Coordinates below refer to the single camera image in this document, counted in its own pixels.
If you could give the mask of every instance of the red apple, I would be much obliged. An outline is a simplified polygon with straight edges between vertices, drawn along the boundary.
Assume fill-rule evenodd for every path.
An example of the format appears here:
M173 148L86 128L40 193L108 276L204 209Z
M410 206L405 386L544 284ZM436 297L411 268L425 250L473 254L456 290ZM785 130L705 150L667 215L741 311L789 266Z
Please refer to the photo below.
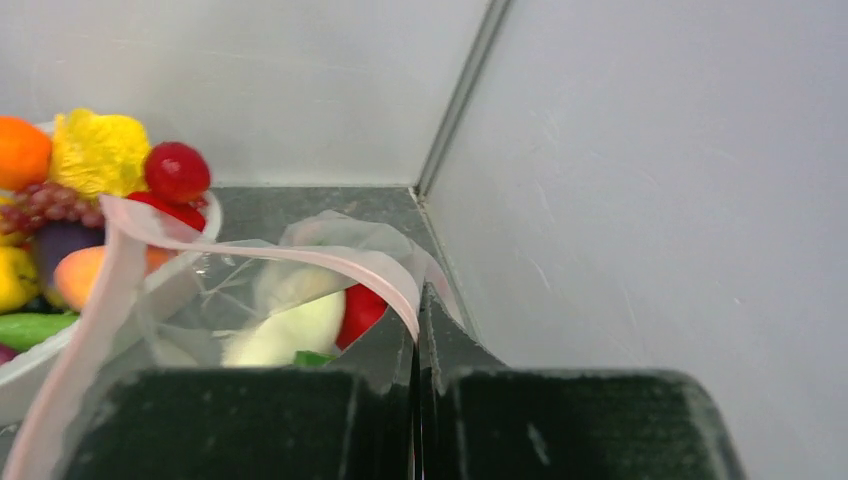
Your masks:
M144 180L160 199L184 205L209 190L212 176L197 150L180 142L163 142L147 154Z

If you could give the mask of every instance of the plastic bag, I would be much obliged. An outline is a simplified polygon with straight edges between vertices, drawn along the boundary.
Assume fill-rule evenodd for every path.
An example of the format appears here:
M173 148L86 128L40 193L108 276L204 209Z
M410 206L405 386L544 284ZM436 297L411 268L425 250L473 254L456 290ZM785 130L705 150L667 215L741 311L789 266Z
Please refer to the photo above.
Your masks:
M18 433L6 480L50 478L96 400L134 369L286 365L298 351L326 353L355 283L386 300L416 341L425 281L459 318L438 263L385 224L327 211L289 226L280 245L216 244L148 205L110 196L101 205L106 258ZM176 254L150 274L157 281L143 281L149 247Z

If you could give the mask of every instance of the gray wall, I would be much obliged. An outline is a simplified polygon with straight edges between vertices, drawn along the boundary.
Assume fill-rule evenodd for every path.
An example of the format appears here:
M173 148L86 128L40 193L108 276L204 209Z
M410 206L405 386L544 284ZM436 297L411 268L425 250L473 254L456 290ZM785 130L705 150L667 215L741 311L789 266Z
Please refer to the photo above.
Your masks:
M0 0L0 114L139 117L225 185L412 185L486 0Z
M848 475L844 1L514 2L430 198L513 365L660 366Z

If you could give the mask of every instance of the pink bag handle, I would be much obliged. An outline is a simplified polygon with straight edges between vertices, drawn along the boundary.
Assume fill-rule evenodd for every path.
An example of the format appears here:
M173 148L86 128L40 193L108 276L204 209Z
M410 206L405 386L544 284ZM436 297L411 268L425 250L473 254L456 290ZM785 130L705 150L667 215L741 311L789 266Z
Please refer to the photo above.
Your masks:
M131 313L134 302L128 299L133 298L144 277L148 245L184 252L294 260L333 270L383 297L418 341L419 287L404 267L382 252L347 247L249 248L201 243L197 232L169 229L168 222L162 222L148 205L101 196L101 206L108 225L101 272L77 321L75 334L30 406L3 471L4 480L50 478L62 458L63 432L79 413L84 393L94 383L116 333ZM416 248L416 255L426 263L425 280L433 284L448 313L460 318L438 262L417 245Z

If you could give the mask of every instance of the orange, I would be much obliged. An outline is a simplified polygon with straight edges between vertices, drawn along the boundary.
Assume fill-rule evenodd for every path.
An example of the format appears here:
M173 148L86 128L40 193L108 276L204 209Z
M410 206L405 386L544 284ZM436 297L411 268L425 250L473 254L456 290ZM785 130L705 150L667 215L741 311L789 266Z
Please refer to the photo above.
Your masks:
M0 189L18 191L47 180L53 142L35 125L0 116Z

